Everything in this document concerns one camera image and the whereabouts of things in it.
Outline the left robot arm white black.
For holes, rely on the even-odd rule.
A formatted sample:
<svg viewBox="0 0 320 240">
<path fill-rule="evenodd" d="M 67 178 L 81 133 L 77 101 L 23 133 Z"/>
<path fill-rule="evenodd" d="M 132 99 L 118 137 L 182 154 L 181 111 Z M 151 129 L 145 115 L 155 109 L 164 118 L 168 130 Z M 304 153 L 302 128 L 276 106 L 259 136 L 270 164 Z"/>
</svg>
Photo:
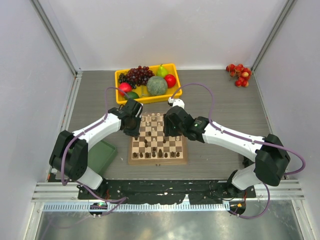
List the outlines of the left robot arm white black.
<svg viewBox="0 0 320 240">
<path fill-rule="evenodd" d="M 89 150 L 105 137 L 123 131 L 131 137 L 138 137 L 143 104 L 129 98 L 122 107 L 113 107 L 106 114 L 85 128 L 59 133 L 52 150 L 49 165 L 60 171 L 64 177 L 79 183 L 96 198 L 106 199 L 107 181 L 88 166 Z"/>
</svg>

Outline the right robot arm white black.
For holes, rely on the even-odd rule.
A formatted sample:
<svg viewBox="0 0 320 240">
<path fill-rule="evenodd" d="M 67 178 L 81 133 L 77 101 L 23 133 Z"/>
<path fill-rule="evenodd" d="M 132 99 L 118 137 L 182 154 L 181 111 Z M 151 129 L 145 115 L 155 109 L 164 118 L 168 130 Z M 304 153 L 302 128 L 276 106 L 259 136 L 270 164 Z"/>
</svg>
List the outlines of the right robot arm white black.
<svg viewBox="0 0 320 240">
<path fill-rule="evenodd" d="M 190 141 L 213 144 L 247 158 L 252 163 L 232 172 L 226 182 L 226 191 L 232 197 L 256 184 L 277 187 L 290 162 L 290 156 L 280 139 L 247 134 L 217 126 L 212 120 L 193 118 L 181 106 L 174 106 L 163 115 L 166 137 L 184 136 Z"/>
</svg>

